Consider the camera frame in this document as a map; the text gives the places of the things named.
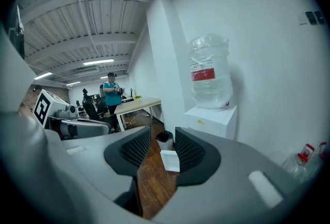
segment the ceiling light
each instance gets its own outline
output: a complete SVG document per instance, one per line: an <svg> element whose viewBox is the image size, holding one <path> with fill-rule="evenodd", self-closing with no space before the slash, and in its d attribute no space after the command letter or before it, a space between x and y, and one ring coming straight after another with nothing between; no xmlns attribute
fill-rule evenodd
<svg viewBox="0 0 330 224"><path fill-rule="evenodd" d="M84 65L94 65L96 63L104 63L104 62L113 62L113 59L101 60L101 61L84 62Z"/></svg>
<svg viewBox="0 0 330 224"><path fill-rule="evenodd" d="M51 74L53 74L53 73L45 73L45 74L42 74L42 75L40 75L40 76L37 76L37 77L35 78L35 80L38 80L38 79L40 79L40 78L44 78L45 76L48 76L48 75L51 75Z"/></svg>
<svg viewBox="0 0 330 224"><path fill-rule="evenodd" d="M79 84L79 83L81 83L81 81L78 81L78 82L75 82L75 83L71 83L71 84L67 84L66 86L72 86L74 84Z"/></svg>

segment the large water bottle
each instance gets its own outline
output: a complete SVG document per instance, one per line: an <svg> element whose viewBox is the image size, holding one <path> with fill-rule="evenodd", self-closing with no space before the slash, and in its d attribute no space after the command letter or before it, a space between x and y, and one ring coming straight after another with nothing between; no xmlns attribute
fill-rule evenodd
<svg viewBox="0 0 330 224"><path fill-rule="evenodd" d="M189 43L193 95L197 106L219 108L233 95L227 61L228 39L206 34Z"/></svg>

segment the trash bin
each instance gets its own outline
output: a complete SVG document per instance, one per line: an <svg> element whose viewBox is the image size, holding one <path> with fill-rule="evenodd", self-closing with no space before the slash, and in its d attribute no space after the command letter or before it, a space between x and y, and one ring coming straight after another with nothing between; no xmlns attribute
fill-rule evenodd
<svg viewBox="0 0 330 224"><path fill-rule="evenodd" d="M163 131L156 136L158 145L162 151L173 150L173 134L169 131Z"/></svg>

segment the ceiling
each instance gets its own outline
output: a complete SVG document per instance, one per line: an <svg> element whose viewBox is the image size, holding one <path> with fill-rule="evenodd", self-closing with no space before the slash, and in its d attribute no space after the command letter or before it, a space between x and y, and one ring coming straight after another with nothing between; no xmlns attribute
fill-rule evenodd
<svg viewBox="0 0 330 224"><path fill-rule="evenodd" d="M81 0L85 26L78 0L18 0L25 61L37 75L53 73L43 80L63 85L100 80L110 71L126 74L148 1ZM83 65L101 59L114 62Z"/></svg>

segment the black pants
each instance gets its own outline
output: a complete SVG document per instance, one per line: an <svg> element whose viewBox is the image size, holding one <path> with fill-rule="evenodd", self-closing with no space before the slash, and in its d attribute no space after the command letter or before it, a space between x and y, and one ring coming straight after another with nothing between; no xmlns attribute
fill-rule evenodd
<svg viewBox="0 0 330 224"><path fill-rule="evenodd" d="M114 114L114 111L116 109L118 105L115 105L115 106L108 106L108 109L109 109L109 112L110 112L110 115ZM116 115L113 115L112 117L110 117L110 125L114 128L114 129L117 129L118 125L117 125L117 117Z"/></svg>

